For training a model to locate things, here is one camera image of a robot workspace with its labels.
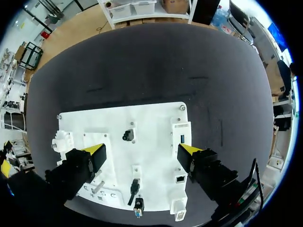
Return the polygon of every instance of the metal pin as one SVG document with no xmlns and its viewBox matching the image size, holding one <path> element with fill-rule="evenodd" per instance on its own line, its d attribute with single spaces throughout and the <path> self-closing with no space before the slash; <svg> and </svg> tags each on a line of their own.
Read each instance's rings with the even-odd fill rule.
<svg viewBox="0 0 303 227">
<path fill-rule="evenodd" d="M 101 181 L 101 183 L 98 184 L 98 186 L 95 189 L 92 189 L 93 194 L 96 194 L 97 192 L 99 192 L 100 188 L 103 187 L 104 184 L 105 184 L 105 182 Z"/>
</svg>

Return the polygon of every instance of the black chair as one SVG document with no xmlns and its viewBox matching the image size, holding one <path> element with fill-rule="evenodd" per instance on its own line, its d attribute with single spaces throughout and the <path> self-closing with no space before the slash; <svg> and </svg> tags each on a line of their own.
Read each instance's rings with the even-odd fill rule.
<svg viewBox="0 0 303 227">
<path fill-rule="evenodd" d="M 229 15 L 227 21 L 239 34 L 239 38 L 249 45 L 253 45 L 253 36 L 249 32 L 250 18 L 243 12 L 239 7 L 237 7 L 231 0 L 229 1 Z"/>
</svg>

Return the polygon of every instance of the cardboard box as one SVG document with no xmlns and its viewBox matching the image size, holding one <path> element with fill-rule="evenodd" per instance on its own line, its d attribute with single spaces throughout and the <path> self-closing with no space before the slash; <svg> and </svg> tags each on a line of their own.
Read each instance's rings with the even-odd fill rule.
<svg viewBox="0 0 303 227">
<path fill-rule="evenodd" d="M 129 25 L 133 26 L 133 25 L 141 25 L 142 24 L 142 19 L 139 20 L 130 20 L 129 21 Z"/>
<path fill-rule="evenodd" d="M 144 18 L 142 19 L 142 23 L 155 23 L 156 19 L 155 18 Z"/>
<path fill-rule="evenodd" d="M 18 48 L 18 50 L 17 50 L 17 52 L 16 52 L 16 54 L 15 54 L 15 60 L 16 60 L 17 62 L 20 62 L 20 61 L 21 61 L 21 58 L 22 58 L 22 55 L 23 55 L 24 51 L 25 51 L 25 47 L 20 46 L 20 47 Z"/>
<path fill-rule="evenodd" d="M 162 0 L 162 5 L 167 13 L 186 14 L 189 2 L 188 0 Z"/>
<path fill-rule="evenodd" d="M 122 27 L 127 27 L 126 21 L 115 24 L 115 28 L 122 28 Z"/>
<path fill-rule="evenodd" d="M 284 90 L 282 89 L 284 87 L 284 82 L 282 80 L 277 62 L 278 60 L 273 58 L 268 62 L 268 65 L 265 68 L 271 90 L 271 96 L 280 96 L 284 93 Z"/>
<path fill-rule="evenodd" d="M 273 103 L 279 102 L 279 96 L 272 96 Z"/>
</svg>

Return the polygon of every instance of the desk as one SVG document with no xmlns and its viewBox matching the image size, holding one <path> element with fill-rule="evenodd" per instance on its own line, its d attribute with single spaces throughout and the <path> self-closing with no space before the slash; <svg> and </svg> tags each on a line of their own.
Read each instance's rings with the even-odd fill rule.
<svg viewBox="0 0 303 227">
<path fill-rule="evenodd" d="M 255 50 L 222 32 L 151 23 L 96 35 L 58 54 L 32 77 L 27 134 L 36 171 L 44 176 L 60 159 L 51 141 L 61 112 L 183 101 L 192 122 L 192 145 L 215 150 L 242 181 L 254 158 L 260 174 L 268 161 L 273 120 L 269 92 Z M 181 222 L 169 211 L 146 212 L 136 219 L 131 211 L 78 197 L 66 206 L 124 224 L 189 227 L 209 221 L 216 203 L 190 181 L 186 192 L 187 215 Z"/>
</svg>

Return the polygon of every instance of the black plug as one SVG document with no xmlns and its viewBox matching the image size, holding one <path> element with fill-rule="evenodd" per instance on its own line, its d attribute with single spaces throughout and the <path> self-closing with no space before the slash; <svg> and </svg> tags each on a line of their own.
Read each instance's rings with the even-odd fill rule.
<svg viewBox="0 0 303 227">
<path fill-rule="evenodd" d="M 144 201 L 143 198 L 137 198 L 134 203 L 134 213 L 137 218 L 142 217 L 144 211 Z"/>
<path fill-rule="evenodd" d="M 131 198 L 128 201 L 128 206 L 131 206 L 134 200 L 134 196 L 138 193 L 140 189 L 140 179 L 134 179 L 131 186 Z"/>
</svg>

